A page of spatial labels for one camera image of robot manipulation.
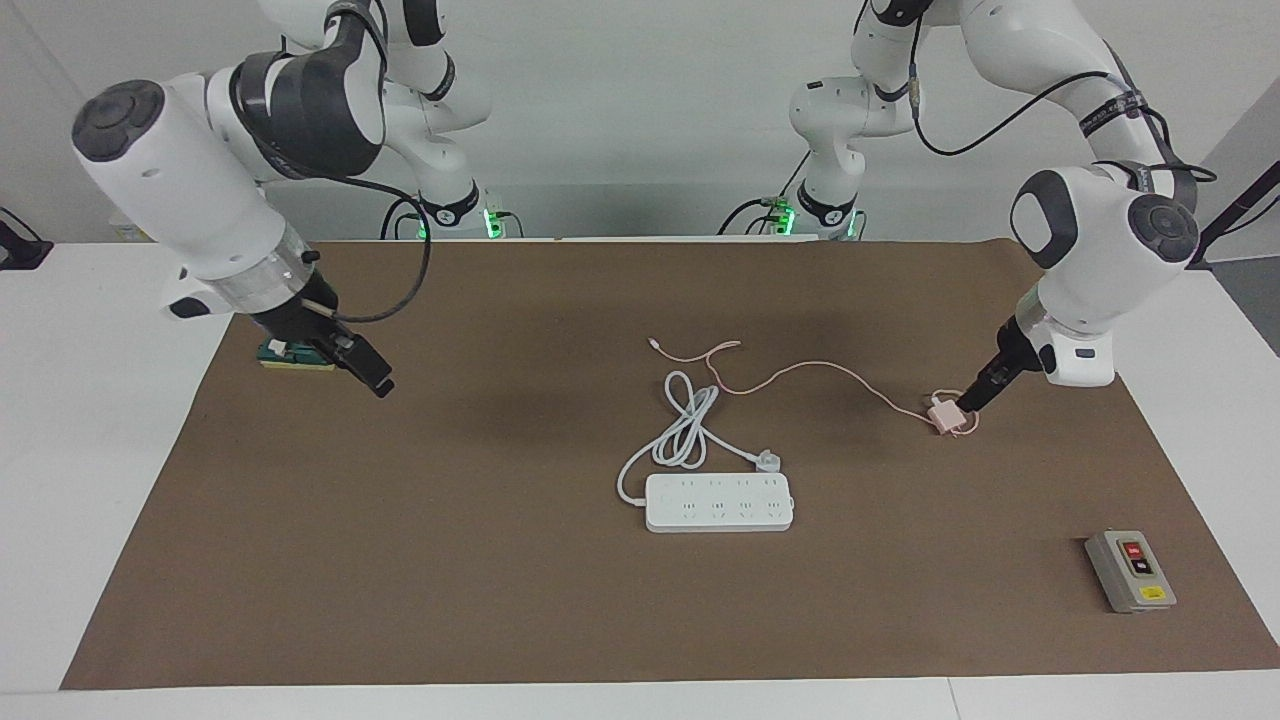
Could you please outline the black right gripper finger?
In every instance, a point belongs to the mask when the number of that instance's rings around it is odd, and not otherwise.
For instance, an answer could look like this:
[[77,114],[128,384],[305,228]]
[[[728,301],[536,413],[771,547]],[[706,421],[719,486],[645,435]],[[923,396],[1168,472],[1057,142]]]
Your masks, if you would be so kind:
[[390,393],[390,364],[372,345],[321,347],[321,356],[347,370],[379,398]]
[[390,364],[361,334],[338,336],[338,365],[369,389],[393,389]]

